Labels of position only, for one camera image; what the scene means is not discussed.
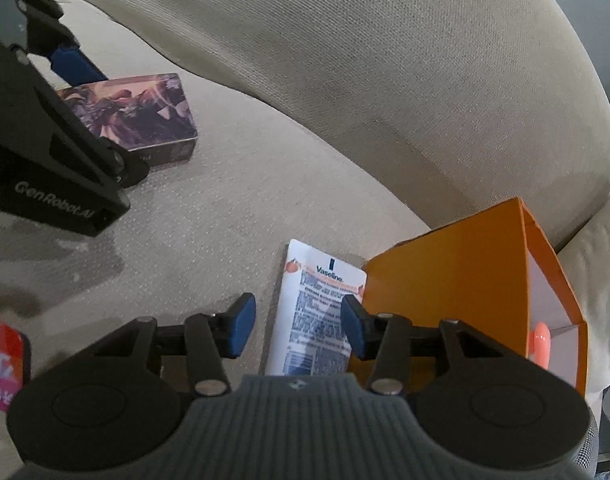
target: purple box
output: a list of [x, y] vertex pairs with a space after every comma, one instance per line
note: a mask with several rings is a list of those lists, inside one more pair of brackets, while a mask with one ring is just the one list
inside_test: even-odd
[[187, 160], [198, 137], [178, 74], [125, 77], [56, 92], [95, 136], [150, 166]]

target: vaseline logo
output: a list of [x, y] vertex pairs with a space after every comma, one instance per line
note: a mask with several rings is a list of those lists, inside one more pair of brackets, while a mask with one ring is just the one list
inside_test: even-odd
[[64, 198], [58, 198], [53, 193], [45, 193], [44, 191], [40, 191], [35, 187], [31, 187], [28, 182], [24, 180], [20, 181], [14, 187], [14, 191], [19, 194], [25, 195], [27, 198], [33, 198], [34, 200], [38, 200], [39, 202], [43, 202], [45, 204], [51, 205], [52, 207], [56, 207], [62, 211], [70, 213], [75, 216], [82, 216], [84, 218], [91, 218], [95, 211], [91, 209], [81, 210], [82, 207], [76, 204], [70, 204]]
[[337, 282], [341, 282], [342, 283], [342, 278], [340, 276], [337, 276], [335, 274], [335, 272], [333, 272], [333, 271], [330, 272], [327, 269], [323, 269], [323, 267], [321, 267], [321, 266], [316, 266], [316, 270], [318, 272], [320, 272], [322, 275], [328, 276], [328, 277], [332, 278], [333, 280], [336, 280]]

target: pink object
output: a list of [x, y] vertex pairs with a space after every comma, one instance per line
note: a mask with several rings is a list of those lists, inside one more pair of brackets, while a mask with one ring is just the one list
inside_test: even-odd
[[0, 411], [6, 412], [9, 403], [25, 379], [24, 360], [28, 348], [21, 333], [0, 323]]
[[551, 334], [549, 327], [542, 321], [530, 332], [530, 357], [538, 366], [547, 370], [549, 368], [549, 356], [551, 355]]

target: red card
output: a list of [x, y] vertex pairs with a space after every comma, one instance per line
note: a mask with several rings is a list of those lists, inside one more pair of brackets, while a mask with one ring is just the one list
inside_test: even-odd
[[29, 380], [29, 344], [18, 331], [0, 323], [0, 410], [9, 403]]

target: orange cardboard box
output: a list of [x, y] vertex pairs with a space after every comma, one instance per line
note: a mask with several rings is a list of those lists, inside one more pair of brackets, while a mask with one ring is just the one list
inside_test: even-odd
[[[549, 371], [584, 396], [587, 325], [543, 231], [519, 198], [402, 242], [364, 266], [363, 299], [372, 313], [392, 312], [416, 326], [461, 319], [518, 354], [543, 321], [551, 332]], [[412, 360], [419, 384], [433, 367]], [[350, 371], [365, 379], [371, 364], [354, 357]]]

